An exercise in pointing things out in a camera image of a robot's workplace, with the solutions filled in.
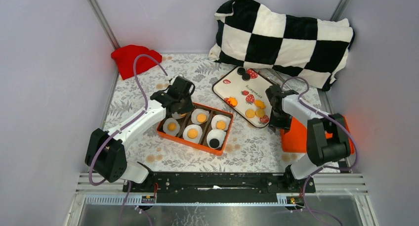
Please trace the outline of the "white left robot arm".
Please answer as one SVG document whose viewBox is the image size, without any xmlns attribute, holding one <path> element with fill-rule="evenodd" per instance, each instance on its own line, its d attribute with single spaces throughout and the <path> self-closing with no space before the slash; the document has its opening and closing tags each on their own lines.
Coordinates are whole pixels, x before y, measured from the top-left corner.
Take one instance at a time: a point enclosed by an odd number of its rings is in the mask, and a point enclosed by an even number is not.
<svg viewBox="0 0 419 226">
<path fill-rule="evenodd" d="M 191 112 L 194 109 L 191 99 L 194 91 L 195 85 L 190 80 L 176 76 L 165 90 L 146 97 L 145 106 L 125 121 L 108 130 L 94 130 L 85 156 L 90 184 L 101 184 L 92 179 L 92 174 L 96 172 L 105 181 L 131 181 L 140 191 L 149 191 L 153 187 L 153 179 L 149 175 L 151 170 L 144 164 L 129 162 L 126 159 L 126 148 L 154 124 L 173 113 Z"/>
</svg>

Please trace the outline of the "orange cookie tin box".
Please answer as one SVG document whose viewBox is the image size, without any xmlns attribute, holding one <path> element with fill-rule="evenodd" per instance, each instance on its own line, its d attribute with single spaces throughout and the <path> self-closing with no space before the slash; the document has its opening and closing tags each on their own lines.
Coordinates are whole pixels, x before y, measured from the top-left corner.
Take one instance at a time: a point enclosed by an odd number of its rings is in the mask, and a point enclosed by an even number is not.
<svg viewBox="0 0 419 226">
<path fill-rule="evenodd" d="M 199 149 L 214 155 L 222 155 L 233 124 L 233 114 L 195 103 L 195 109 L 187 114 L 172 114 L 162 120 L 157 133 L 160 137 Z"/>
</svg>

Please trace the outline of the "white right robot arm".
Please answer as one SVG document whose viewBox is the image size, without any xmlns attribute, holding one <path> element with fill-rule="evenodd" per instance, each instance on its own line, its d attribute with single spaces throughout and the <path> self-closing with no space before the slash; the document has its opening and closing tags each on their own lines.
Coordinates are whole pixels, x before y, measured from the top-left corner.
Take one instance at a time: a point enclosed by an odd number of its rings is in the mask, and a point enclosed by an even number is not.
<svg viewBox="0 0 419 226">
<path fill-rule="evenodd" d="M 296 91 L 282 90 L 280 85 L 271 85 L 265 93 L 271 105 L 268 126 L 280 129 L 284 138 L 305 143 L 306 154 L 286 169 L 283 185 L 287 191 L 298 191 L 302 179 L 354 152 L 342 115 L 316 109 Z"/>
</svg>

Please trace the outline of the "orange tin lid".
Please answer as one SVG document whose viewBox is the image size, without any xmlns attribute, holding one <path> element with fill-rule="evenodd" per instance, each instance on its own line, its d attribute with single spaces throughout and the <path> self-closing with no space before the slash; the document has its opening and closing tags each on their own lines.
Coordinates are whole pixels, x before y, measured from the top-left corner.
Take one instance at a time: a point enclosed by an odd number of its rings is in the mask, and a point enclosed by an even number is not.
<svg viewBox="0 0 419 226">
<path fill-rule="evenodd" d="M 333 161 L 354 154 L 345 118 L 340 114 L 314 117 L 305 122 L 292 118 L 290 130 L 280 131 L 285 152 L 306 153 L 314 161 Z"/>
</svg>

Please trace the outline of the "metal serving tongs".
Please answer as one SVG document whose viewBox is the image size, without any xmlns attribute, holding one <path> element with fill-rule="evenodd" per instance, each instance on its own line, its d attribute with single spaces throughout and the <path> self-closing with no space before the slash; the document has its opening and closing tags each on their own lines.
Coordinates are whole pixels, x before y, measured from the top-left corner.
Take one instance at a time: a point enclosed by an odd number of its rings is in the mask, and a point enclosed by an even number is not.
<svg viewBox="0 0 419 226">
<path fill-rule="evenodd" d="M 279 73 L 272 69 L 260 69 L 258 74 L 264 76 L 274 84 L 282 85 L 285 81 L 285 79 L 281 77 Z"/>
</svg>

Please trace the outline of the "white strawberry tray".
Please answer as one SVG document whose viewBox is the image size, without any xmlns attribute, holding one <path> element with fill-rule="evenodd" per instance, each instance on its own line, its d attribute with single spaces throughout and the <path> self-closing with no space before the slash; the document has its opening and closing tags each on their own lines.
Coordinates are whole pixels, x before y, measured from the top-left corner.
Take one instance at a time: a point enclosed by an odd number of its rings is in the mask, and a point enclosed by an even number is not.
<svg viewBox="0 0 419 226">
<path fill-rule="evenodd" d="M 274 83 L 258 74 L 255 70 L 246 68 L 246 73 L 250 74 L 251 79 L 249 81 L 244 81 L 242 80 L 242 76 L 237 74 L 237 68 L 238 66 L 234 67 L 226 75 L 220 78 L 220 80 L 212 86 L 212 91 L 220 99 L 224 100 L 225 103 L 227 103 L 226 98 L 236 98 L 238 105 L 236 107 L 231 106 L 233 110 L 253 127 L 260 129 L 265 128 L 268 126 L 271 114 L 271 105 L 265 91 L 271 85 L 274 85 Z M 263 118 L 255 116 L 254 118 L 249 119 L 246 117 L 245 111 L 248 109 L 253 109 L 254 111 L 259 109 L 254 104 L 255 100 L 261 100 L 265 103 L 266 108 L 264 110 L 266 115 Z"/>
</svg>

